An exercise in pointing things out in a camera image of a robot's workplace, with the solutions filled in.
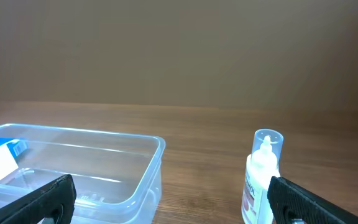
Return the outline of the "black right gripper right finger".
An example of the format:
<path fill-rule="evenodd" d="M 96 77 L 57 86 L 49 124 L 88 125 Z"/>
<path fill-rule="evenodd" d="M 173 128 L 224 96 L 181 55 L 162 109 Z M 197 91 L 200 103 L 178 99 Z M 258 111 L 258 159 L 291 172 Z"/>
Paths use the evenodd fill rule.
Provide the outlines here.
<path fill-rule="evenodd" d="M 267 193 L 276 224 L 358 224 L 358 216 L 283 177 L 272 177 Z"/>

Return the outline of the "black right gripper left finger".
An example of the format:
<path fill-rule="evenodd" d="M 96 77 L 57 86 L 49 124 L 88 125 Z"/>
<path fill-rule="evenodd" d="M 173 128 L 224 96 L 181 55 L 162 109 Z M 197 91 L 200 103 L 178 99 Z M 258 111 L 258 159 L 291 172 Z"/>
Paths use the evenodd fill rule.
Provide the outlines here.
<path fill-rule="evenodd" d="M 0 224 L 69 224 L 75 210 L 75 200 L 72 176 L 62 175 L 0 208 Z"/>

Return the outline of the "blue VapoDrops box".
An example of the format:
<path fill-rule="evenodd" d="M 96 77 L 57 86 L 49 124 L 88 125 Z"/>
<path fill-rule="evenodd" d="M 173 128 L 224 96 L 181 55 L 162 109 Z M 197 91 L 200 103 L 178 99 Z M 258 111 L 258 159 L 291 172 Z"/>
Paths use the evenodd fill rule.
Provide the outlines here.
<path fill-rule="evenodd" d="M 17 158 L 28 148 L 25 140 L 12 138 L 0 138 L 0 146 L 6 146 L 13 158 Z"/>

